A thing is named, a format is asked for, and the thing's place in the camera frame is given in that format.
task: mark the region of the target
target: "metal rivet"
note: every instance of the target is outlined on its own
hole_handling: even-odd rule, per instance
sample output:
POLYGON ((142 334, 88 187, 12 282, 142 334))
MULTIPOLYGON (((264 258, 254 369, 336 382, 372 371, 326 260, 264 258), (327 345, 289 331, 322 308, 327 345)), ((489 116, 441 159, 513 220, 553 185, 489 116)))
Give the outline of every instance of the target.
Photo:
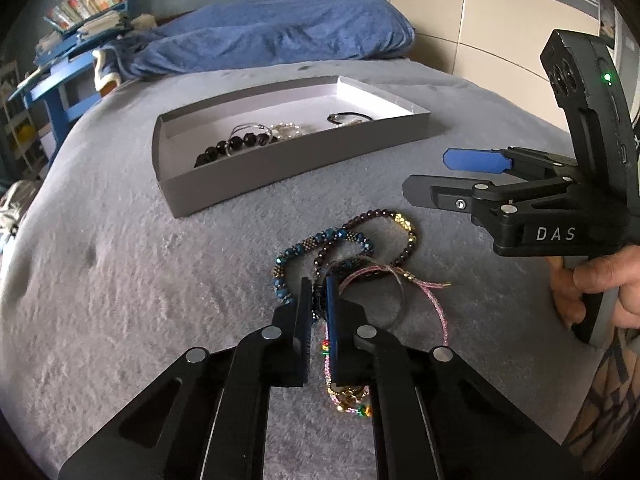
POLYGON ((371 325, 361 325, 356 330, 356 333, 363 339, 371 339, 375 337, 378 331, 371 325))
POLYGON ((503 213, 507 213, 507 215, 510 215, 511 213, 517 213, 518 208, 511 204, 505 204, 500 206, 500 211, 502 211, 503 213))
POLYGON ((207 356, 204 348, 192 348, 187 352, 187 361, 190 363, 199 363, 207 356))
POLYGON ((282 335, 282 330, 277 326, 267 326, 262 330, 262 337, 265 339, 277 339, 282 335))
POLYGON ((438 346, 436 349, 433 350, 433 357, 437 361, 448 363, 453 359, 453 352, 446 346, 438 346))

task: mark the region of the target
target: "box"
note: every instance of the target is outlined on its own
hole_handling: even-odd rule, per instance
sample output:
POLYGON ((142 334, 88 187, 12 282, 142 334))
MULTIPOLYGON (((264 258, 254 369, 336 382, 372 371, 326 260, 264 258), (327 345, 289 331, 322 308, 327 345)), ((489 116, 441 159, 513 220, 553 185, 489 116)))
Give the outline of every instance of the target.
POLYGON ((389 92, 342 76, 277 82, 160 115, 152 161, 162 194, 174 217, 180 218, 309 170, 425 139, 429 114, 389 92), (347 111, 374 120, 340 127, 327 120, 332 113, 347 111), (293 122, 304 134, 243 148, 194 168, 198 154, 228 140, 234 126, 249 122, 266 126, 293 122))

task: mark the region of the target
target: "blue beaded bracelet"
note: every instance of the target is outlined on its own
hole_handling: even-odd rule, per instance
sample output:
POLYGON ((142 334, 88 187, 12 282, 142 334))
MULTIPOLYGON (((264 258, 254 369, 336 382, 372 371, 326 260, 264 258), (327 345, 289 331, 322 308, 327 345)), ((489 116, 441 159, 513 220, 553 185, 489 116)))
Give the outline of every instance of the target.
POLYGON ((362 250, 360 254, 369 256, 373 252, 373 242, 363 233, 357 233, 345 228, 328 228, 324 232, 318 233, 309 238, 305 238, 301 242, 284 249, 276 256, 276 264, 273 267, 273 290, 276 298, 284 304, 295 303, 296 299, 291 295, 287 282, 285 280, 285 266, 297 256, 302 256, 309 251, 313 251, 321 244, 331 244, 333 242, 346 240, 360 244, 362 250))

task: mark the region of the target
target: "gray bedspread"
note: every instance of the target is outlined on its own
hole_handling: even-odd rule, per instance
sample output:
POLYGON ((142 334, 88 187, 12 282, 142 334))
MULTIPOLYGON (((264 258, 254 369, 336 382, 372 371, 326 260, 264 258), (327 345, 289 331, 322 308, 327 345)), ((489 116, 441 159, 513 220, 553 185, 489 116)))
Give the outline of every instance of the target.
MULTIPOLYGON (((55 478, 68 456, 187 348, 228 348, 269 322, 279 250, 387 207, 418 226, 408 268, 425 280, 453 282, 438 291, 450 345, 562 440, 600 355, 558 321, 544 261, 501 258, 468 216, 412 208, 401 193, 409 174, 450 174, 442 164, 449 146, 507 145, 571 152, 561 130, 408 60, 302 63, 118 88, 76 124, 18 234, 0 290, 2 412, 55 478), (158 114, 247 86, 335 74, 427 108, 431 137, 172 218, 151 165, 158 114)), ((383 219, 364 231, 387 258, 406 241, 383 219)), ((291 267, 295 283, 312 263, 291 267)), ((350 295, 383 322, 398 307, 396 286, 386 278, 350 295)), ((396 330, 401 341, 425 350, 439 343, 437 316, 418 291, 408 291, 408 307, 396 330)), ((375 478, 370 421, 336 412, 321 373, 316 351, 308 387, 273 392, 265 478, 375 478)))

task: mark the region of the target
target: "human hand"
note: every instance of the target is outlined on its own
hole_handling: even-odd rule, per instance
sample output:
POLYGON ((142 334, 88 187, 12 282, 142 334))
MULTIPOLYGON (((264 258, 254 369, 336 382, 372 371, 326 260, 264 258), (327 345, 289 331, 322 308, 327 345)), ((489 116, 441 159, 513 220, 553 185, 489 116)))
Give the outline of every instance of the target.
POLYGON ((575 270, 565 269, 562 256, 548 256, 551 291, 561 319, 569 328, 584 320, 583 293, 597 294, 619 286, 611 322, 619 328, 640 328, 640 247, 594 258, 575 270))

